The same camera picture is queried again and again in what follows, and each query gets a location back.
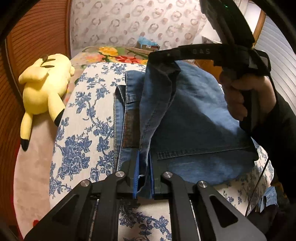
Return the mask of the blue denim jeans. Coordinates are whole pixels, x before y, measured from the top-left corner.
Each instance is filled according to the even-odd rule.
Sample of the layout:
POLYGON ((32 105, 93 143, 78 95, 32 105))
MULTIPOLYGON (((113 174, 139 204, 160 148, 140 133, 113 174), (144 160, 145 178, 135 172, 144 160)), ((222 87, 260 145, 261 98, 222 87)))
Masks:
POLYGON ((128 70, 115 90, 116 160, 134 160, 133 195, 151 198, 156 168, 221 184, 250 172, 258 153, 208 72, 185 61, 128 70))

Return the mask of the grey window shutter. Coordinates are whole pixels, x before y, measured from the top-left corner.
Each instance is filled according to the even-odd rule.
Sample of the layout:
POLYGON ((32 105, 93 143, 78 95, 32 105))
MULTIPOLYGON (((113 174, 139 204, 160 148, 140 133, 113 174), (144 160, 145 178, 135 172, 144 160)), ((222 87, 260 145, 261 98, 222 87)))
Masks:
POLYGON ((275 88, 295 111, 295 53, 280 29, 268 16, 265 18, 255 48, 268 54, 275 88))

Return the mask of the patterned sheer curtain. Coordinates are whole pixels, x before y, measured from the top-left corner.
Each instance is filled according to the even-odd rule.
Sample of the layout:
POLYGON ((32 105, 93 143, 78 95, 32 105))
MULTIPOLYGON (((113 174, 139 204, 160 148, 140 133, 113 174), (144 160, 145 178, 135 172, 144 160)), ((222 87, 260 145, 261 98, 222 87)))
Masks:
POLYGON ((71 46, 132 46, 143 37, 161 49, 188 45, 207 18, 199 1, 73 1, 71 46))

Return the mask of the cardboard box with blue bag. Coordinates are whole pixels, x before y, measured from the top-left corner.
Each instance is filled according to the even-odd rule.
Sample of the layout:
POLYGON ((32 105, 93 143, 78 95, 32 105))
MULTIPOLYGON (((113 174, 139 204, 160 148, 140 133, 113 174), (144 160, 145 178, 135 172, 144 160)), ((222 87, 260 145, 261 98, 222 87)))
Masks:
POLYGON ((136 48, 148 51, 158 51, 160 46, 156 42, 140 36, 137 40, 136 48))

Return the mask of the blue floral white bedsheet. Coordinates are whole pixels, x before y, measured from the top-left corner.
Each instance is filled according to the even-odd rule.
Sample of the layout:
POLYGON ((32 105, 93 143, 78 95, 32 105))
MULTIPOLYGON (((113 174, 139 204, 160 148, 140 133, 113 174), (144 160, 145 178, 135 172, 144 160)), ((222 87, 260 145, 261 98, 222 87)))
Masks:
MULTIPOLYGON (((97 182, 114 173, 122 128, 115 92, 129 88, 146 66, 95 63, 75 71, 73 93, 58 127, 50 169, 50 206, 80 181, 97 182)), ((124 201, 119 209, 120 240, 171 240, 166 201, 124 201)))

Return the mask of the colourful floral blanket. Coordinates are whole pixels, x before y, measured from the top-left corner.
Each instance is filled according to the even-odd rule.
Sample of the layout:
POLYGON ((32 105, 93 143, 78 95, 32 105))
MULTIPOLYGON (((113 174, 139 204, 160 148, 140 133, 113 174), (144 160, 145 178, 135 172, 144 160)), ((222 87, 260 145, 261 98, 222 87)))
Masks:
POLYGON ((98 62, 146 65, 150 51, 134 47, 89 46, 71 59, 73 66, 86 66, 98 62))

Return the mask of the yellow Pikachu plush toy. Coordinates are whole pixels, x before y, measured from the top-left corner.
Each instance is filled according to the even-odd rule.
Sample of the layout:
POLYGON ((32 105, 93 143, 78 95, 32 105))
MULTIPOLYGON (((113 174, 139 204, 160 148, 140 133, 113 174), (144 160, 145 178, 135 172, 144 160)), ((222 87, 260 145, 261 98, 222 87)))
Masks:
POLYGON ((21 147, 28 149, 33 116, 48 112, 56 126, 60 124, 66 93, 71 77, 75 73, 69 58, 63 54, 45 55, 26 68, 19 76, 23 84, 23 106, 25 113, 20 127, 21 147))

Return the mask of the brown louvered wardrobe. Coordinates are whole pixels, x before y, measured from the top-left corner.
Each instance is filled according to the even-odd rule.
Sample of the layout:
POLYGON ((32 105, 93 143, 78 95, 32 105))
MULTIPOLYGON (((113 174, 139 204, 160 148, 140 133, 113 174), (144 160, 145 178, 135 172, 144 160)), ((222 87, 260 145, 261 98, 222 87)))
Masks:
POLYGON ((70 59, 71 1, 1 1, 1 225, 18 228, 13 205, 16 153, 29 146, 35 115, 58 124, 61 90, 49 83, 59 58, 70 59))

